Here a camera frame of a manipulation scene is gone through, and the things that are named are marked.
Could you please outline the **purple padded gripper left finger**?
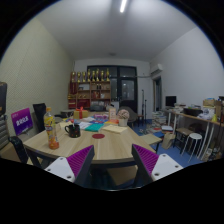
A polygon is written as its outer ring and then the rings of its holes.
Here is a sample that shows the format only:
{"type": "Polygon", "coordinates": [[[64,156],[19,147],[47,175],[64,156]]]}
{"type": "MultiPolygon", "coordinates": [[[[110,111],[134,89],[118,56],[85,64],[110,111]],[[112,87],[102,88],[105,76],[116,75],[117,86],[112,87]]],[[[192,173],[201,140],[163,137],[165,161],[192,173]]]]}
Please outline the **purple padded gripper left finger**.
{"type": "Polygon", "coordinates": [[[57,158],[46,168],[46,171],[76,185],[83,186],[87,180],[94,155],[94,146],[90,145],[69,157],[57,158]]]}

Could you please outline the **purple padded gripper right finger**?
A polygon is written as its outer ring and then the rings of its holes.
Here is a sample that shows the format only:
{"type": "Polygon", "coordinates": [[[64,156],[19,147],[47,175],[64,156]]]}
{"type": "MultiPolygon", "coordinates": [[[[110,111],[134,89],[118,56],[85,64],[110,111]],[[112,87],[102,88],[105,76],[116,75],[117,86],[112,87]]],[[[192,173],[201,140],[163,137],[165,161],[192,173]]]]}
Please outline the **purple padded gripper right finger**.
{"type": "Polygon", "coordinates": [[[158,155],[136,144],[132,145],[132,155],[137,165],[134,185],[147,185],[182,169],[169,155],[158,155]]]}

